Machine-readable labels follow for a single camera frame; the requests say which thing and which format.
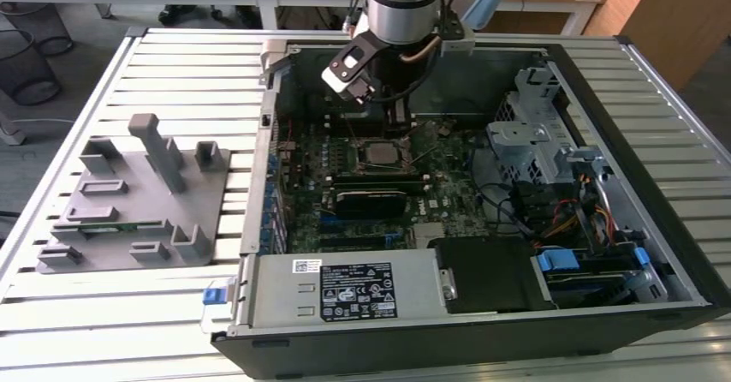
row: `motherboard chip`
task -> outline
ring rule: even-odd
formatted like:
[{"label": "motherboard chip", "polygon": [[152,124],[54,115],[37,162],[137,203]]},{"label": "motherboard chip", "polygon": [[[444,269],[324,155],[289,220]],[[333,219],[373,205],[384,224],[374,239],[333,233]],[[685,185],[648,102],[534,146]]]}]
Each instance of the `motherboard chip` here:
[{"label": "motherboard chip", "polygon": [[388,142],[368,144],[365,159],[370,164],[393,164],[398,162],[398,151],[393,144]]}]

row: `white sticker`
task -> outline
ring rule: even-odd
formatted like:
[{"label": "white sticker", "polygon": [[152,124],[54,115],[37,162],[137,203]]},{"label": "white sticker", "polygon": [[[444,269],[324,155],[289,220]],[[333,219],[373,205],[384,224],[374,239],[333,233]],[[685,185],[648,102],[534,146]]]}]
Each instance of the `white sticker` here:
[{"label": "white sticker", "polygon": [[373,305],[376,305],[377,309],[380,309],[380,310],[396,308],[396,304],[392,303],[392,302],[386,302],[386,303],[374,303]]},{"label": "white sticker", "polygon": [[293,260],[292,273],[316,273],[320,271],[321,260]]}]

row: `white cable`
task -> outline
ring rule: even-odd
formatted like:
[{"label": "white cable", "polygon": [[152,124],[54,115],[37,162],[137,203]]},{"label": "white cable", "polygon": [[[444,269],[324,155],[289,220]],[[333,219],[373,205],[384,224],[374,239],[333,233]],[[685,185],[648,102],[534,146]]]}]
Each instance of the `white cable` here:
[{"label": "white cable", "polygon": [[38,118],[38,119],[16,119],[12,122],[65,122],[65,123],[74,123],[76,121],[72,121],[69,119],[57,119],[57,118]]}]

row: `motherboard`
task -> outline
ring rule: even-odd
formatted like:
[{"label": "motherboard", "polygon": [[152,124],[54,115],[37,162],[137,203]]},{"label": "motherboard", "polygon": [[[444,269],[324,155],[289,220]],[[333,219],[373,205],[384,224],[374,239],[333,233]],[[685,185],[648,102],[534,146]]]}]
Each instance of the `motherboard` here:
[{"label": "motherboard", "polygon": [[286,253],[425,248],[437,237],[488,235],[470,176],[478,131],[438,117],[414,120],[397,138],[368,133],[329,117],[282,124]]}]

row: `blue clip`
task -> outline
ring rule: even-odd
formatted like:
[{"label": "blue clip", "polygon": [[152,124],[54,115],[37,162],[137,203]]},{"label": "blue clip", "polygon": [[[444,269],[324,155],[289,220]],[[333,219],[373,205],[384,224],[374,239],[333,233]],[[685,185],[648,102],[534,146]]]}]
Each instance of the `blue clip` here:
[{"label": "blue clip", "polygon": [[384,237],[385,237],[385,247],[390,248],[390,245],[393,244],[393,239],[398,239],[401,237],[401,233],[393,232],[390,234],[385,234]]},{"label": "blue clip", "polygon": [[644,248],[634,248],[634,256],[637,257],[638,264],[641,266],[649,265],[649,255]]},{"label": "blue clip", "polygon": [[542,272],[578,269],[578,261],[570,249],[545,249],[537,255],[537,264]]},{"label": "blue clip", "polygon": [[226,289],[208,288],[202,292],[202,305],[222,305],[226,303]]}]

